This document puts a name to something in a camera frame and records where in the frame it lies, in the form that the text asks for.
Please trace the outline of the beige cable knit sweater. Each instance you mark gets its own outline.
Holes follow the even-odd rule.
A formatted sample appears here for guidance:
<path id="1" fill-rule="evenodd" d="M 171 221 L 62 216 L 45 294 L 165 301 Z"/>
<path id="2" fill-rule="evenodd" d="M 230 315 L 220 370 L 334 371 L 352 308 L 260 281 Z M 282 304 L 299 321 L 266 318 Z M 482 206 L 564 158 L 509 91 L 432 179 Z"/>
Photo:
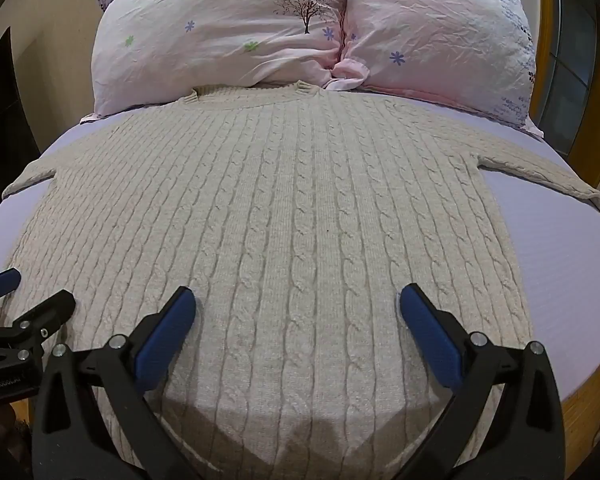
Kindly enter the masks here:
<path id="1" fill-rule="evenodd" d="M 442 409 L 398 315 L 404 286 L 497 344 L 532 337 L 486 168 L 600 215 L 572 172 L 404 99 L 197 89 L 9 185 L 48 190 L 9 257 L 22 283 L 0 322 L 67 289 L 61 339 L 95 348 L 186 286 L 195 326 L 149 403 L 200 472 L 387 479 Z"/>

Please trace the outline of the lavender bed sheet mattress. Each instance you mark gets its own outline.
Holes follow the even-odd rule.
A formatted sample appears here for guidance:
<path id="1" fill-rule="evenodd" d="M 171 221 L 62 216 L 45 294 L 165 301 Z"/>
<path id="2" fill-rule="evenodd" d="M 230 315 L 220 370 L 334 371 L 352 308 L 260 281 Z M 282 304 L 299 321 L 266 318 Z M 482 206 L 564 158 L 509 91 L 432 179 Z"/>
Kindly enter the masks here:
<path id="1" fill-rule="evenodd" d="M 452 108 L 407 102 L 516 143 L 574 174 L 546 142 L 532 134 Z M 128 110 L 98 122 L 76 125 L 42 156 L 142 111 Z M 481 171 L 498 202 L 517 254 L 534 336 L 547 348 L 560 397 L 565 401 L 600 366 L 600 212 L 589 203 L 550 188 L 501 172 Z M 35 184 L 2 201 L 0 272 L 8 267 L 12 248 L 49 184 L 50 181 Z"/>

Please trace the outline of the right pink floral pillow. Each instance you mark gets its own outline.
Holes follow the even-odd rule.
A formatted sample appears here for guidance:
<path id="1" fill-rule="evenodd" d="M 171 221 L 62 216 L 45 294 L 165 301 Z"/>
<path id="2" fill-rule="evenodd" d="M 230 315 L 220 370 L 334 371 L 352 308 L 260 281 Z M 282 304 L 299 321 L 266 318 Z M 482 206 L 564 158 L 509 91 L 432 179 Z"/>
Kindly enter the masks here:
<path id="1" fill-rule="evenodd" d="M 330 90 L 440 104 L 539 136 L 521 0 L 347 0 Z"/>

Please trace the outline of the pink floral pillow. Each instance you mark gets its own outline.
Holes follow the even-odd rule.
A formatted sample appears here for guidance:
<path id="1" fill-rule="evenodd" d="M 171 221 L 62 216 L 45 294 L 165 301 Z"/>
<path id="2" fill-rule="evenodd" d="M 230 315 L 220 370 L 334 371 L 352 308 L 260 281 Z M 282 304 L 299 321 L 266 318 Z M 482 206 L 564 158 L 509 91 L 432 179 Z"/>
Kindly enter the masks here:
<path id="1" fill-rule="evenodd" d="M 93 119 L 205 86 L 327 87 L 346 0 L 98 0 Z"/>
<path id="2" fill-rule="evenodd" d="M 539 136 L 521 0 L 347 0 L 330 90 L 440 104 Z"/>

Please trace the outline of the left pink floral pillow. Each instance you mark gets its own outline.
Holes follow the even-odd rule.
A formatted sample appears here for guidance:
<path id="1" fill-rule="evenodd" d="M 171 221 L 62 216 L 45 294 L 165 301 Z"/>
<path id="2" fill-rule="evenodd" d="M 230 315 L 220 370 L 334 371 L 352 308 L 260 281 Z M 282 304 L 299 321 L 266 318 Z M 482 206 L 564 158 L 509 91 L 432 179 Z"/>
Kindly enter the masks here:
<path id="1" fill-rule="evenodd" d="M 93 119 L 205 86 L 327 87 L 346 0 L 98 0 Z"/>

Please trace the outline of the dark cabinet by wall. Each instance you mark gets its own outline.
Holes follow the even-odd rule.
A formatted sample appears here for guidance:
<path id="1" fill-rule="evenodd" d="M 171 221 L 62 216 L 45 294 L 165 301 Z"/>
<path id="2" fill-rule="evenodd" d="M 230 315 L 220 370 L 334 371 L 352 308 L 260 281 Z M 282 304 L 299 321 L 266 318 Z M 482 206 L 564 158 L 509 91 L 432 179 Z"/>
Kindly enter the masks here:
<path id="1" fill-rule="evenodd" d="M 7 27 L 0 39 L 0 203 L 4 189 L 40 155 L 22 107 Z"/>

